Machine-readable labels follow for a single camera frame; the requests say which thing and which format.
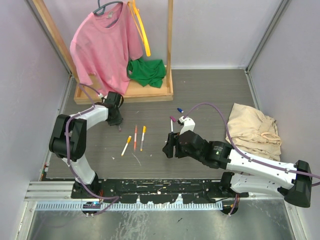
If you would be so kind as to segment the orange highlighter pen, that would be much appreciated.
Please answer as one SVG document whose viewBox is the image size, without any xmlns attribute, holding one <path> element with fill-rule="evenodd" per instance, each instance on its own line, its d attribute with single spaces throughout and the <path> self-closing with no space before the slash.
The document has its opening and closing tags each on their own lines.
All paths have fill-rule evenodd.
<svg viewBox="0 0 320 240">
<path fill-rule="evenodd" d="M 134 140 L 133 140 L 133 151 L 135 152 L 137 149 L 137 134 L 138 134 L 138 126 L 137 124 L 135 125 L 134 129 Z"/>
</svg>

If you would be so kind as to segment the white marker orange tip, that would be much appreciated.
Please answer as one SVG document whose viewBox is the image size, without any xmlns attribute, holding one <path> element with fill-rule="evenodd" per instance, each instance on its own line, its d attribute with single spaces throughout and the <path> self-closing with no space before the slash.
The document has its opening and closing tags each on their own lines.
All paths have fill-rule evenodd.
<svg viewBox="0 0 320 240">
<path fill-rule="evenodd" d="M 145 132 L 141 135 L 141 142 L 140 142 L 140 151 L 143 151 L 143 145 L 144 145 L 144 139 L 145 139 Z"/>
</svg>

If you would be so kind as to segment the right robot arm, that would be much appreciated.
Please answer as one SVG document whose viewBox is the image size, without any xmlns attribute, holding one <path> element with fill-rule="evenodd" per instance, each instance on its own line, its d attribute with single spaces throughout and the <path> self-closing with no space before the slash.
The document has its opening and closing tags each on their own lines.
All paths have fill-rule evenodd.
<svg viewBox="0 0 320 240">
<path fill-rule="evenodd" d="M 312 177 L 310 165 L 277 162 L 237 151 L 229 143 L 207 141 L 188 130 L 169 133 L 162 151 L 167 158 L 191 157 L 212 169 L 223 169 L 219 191 L 225 197 L 234 193 L 261 193 L 282 196 L 294 206 L 311 205 Z"/>
</svg>

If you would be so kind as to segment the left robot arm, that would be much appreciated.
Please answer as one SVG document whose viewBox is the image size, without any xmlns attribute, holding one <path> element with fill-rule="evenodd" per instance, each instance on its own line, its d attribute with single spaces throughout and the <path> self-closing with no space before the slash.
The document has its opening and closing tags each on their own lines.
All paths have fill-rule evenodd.
<svg viewBox="0 0 320 240">
<path fill-rule="evenodd" d="M 76 114 L 60 114 L 55 120 L 49 141 L 49 151 L 62 159 L 75 178 L 75 185 L 88 198 L 99 195 L 101 187 L 97 173 L 90 167 L 85 156 L 87 130 L 107 122 L 109 126 L 120 126 L 123 122 L 120 107 L 124 97 L 110 91 L 90 108 Z"/>
</svg>

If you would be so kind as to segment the white pen yellow end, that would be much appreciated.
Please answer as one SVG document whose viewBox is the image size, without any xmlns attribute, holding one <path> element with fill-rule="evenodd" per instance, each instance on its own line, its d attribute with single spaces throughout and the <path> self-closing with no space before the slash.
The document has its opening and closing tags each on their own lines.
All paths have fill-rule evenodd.
<svg viewBox="0 0 320 240">
<path fill-rule="evenodd" d="M 124 146 L 124 148 L 123 148 L 122 152 L 121 152 L 121 157 L 123 157 L 123 156 L 124 156 L 124 154 L 125 154 L 125 152 L 126 152 L 126 150 L 127 150 L 128 145 L 129 145 L 129 143 L 127 142 L 127 143 L 125 144 L 125 146 Z"/>
</svg>

